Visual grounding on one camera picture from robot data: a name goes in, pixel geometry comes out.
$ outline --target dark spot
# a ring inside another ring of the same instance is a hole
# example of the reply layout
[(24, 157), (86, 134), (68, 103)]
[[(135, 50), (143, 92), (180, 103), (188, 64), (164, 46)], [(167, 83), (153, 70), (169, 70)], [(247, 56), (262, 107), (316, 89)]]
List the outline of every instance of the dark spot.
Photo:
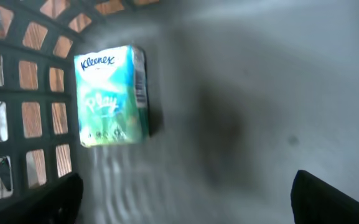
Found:
[(299, 145), (299, 140), (298, 140), (297, 136), (295, 136), (295, 135), (290, 136), (287, 141), (290, 144), (290, 146), (298, 146)]

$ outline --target green and blue package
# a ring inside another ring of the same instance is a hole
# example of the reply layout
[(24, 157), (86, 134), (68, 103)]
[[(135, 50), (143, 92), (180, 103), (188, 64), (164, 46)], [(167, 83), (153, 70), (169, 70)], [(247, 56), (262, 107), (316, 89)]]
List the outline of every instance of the green and blue package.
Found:
[(85, 147), (149, 135), (144, 54), (127, 45), (74, 57), (80, 141)]

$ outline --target text kleenex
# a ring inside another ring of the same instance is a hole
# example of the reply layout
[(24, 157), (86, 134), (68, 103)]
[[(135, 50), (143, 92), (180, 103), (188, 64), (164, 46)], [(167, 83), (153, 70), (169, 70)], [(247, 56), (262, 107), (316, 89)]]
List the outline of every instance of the text kleenex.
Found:
[(86, 68), (97, 65), (99, 63), (107, 63), (108, 65), (114, 64), (114, 57), (99, 57), (99, 58), (87, 58), (84, 62), (81, 62), (81, 68), (85, 71)]

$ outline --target wooden floor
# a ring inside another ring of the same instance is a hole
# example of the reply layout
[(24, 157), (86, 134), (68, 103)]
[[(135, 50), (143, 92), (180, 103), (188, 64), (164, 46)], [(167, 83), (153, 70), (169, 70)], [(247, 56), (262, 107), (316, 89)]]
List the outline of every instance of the wooden floor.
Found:
[[(135, 0), (138, 5), (150, 4), (158, 2), (159, 0)], [(58, 15), (69, 6), (67, 0), (48, 0), (40, 9), (41, 12), (47, 16), (55, 19)], [(119, 0), (111, 0), (101, 3), (95, 7), (102, 14), (111, 14), (123, 10), (124, 7)], [(11, 12), (1, 8), (2, 24), (6, 32), (12, 15)], [(69, 27), (77, 32), (81, 32), (87, 25), (91, 23), (91, 19), (84, 14), (80, 14), (69, 24)], [(27, 28), (23, 44), (39, 50), (42, 42), (47, 34), (47, 29), (31, 22)], [(70, 50), (72, 41), (66, 37), (60, 37), (55, 48), (54, 54), (65, 58)], [(37, 81), (37, 65), (31, 62), (20, 62), (19, 64), (20, 84), (23, 89), (36, 90), (38, 89)], [(50, 68), (50, 88), (52, 91), (64, 91), (63, 87), (63, 71), (58, 68)], [(25, 136), (27, 138), (37, 137), (42, 135), (40, 108), (38, 103), (27, 102), (22, 105), (23, 121)], [(63, 134), (67, 132), (67, 114), (64, 104), (53, 104), (52, 114), (54, 117), (54, 131), (56, 134)], [(41, 150), (32, 152), (39, 184), (46, 182), (44, 152)], [(57, 166), (58, 176), (63, 176), (71, 172), (70, 149), (68, 145), (57, 147)]]

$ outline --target gray surface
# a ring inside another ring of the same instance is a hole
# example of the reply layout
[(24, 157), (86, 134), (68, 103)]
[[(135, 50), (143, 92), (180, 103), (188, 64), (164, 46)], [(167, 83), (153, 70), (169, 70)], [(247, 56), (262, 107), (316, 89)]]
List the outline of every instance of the gray surface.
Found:
[(146, 51), (158, 129), (77, 151), (80, 223), (293, 223), (298, 169), (359, 201), (359, 1), (192, 2), (112, 16), (77, 46)]

